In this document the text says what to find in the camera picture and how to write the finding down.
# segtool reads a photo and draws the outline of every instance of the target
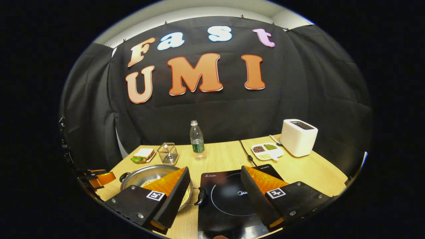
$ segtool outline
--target orange letter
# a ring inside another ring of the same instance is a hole
[[[155,38],[149,38],[146,41],[135,45],[131,48],[131,59],[128,63],[128,67],[133,66],[134,64],[138,63],[139,61],[143,60],[142,52],[146,53],[149,50],[149,43],[154,43]]]
[[[248,80],[245,88],[249,90],[262,90],[266,87],[264,81],[261,80],[260,63],[263,59],[256,55],[243,55],[242,60],[245,61],[247,67]]]
[[[137,93],[136,78],[139,75],[137,72],[130,73],[125,80],[127,81],[128,97],[135,104],[145,103],[152,95],[152,71],[155,67],[150,65],[143,68],[142,75],[144,76],[144,92]]]
[[[202,92],[220,91],[223,89],[223,84],[218,80],[217,61],[220,55],[216,53],[203,54],[199,58],[195,68],[193,68],[185,57],[176,57],[168,61],[173,74],[173,86],[170,90],[170,95],[181,95],[186,92],[186,87],[183,87],[181,80],[184,81],[191,92],[196,90],[199,79],[202,76],[202,84],[199,89]]]

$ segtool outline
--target pink letter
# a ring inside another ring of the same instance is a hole
[[[268,47],[275,47],[275,43],[269,41],[268,37],[271,37],[272,35],[268,32],[266,32],[264,29],[254,29],[253,32],[256,32],[258,35],[258,38],[260,39],[261,43]]]

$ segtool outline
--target divided plate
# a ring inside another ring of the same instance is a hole
[[[268,150],[264,145],[272,145],[276,148]],[[264,151],[256,153],[254,151],[255,147],[261,147]],[[274,161],[278,161],[279,160],[278,157],[281,157],[283,155],[283,150],[279,148],[275,143],[263,143],[263,144],[253,145],[251,147],[251,150],[259,160],[263,160],[263,161],[270,160],[270,159]]]

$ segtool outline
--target induction cooktop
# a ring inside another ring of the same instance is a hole
[[[270,165],[254,167],[282,179]],[[261,223],[241,181],[241,170],[204,173],[201,187],[205,201],[199,205],[198,239],[223,235],[229,239],[251,239],[271,232]]]

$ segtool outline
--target wooden table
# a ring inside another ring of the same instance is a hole
[[[275,135],[275,139],[279,140],[280,134]],[[254,156],[251,146],[261,143],[274,143],[269,136],[242,140],[242,143],[258,166],[271,164],[287,183],[302,181],[328,196],[339,195],[346,188],[344,182],[347,180],[347,176],[314,151],[308,156],[296,158],[284,147],[280,147],[283,149],[284,155],[277,162],[273,160],[261,161]],[[97,190],[96,193],[100,198],[106,201],[119,193],[121,186],[119,177],[123,173],[133,172],[148,165],[162,164],[158,153],[149,163],[136,164],[130,160],[141,148],[153,148],[156,150],[158,147],[159,145],[141,145],[117,164],[111,170],[117,179],[106,184],[104,188]],[[203,161],[195,159],[195,153],[192,151],[191,145],[176,145],[176,149],[180,157],[175,166],[178,168],[187,166],[189,168],[190,177],[195,188],[200,186],[202,173],[237,170],[243,165],[254,167],[253,163],[247,159],[239,141],[205,144],[207,158]],[[194,190],[190,203],[196,202],[197,198],[198,190]],[[163,236],[173,239],[196,239],[198,237],[198,207],[187,205],[179,211],[173,226]]]

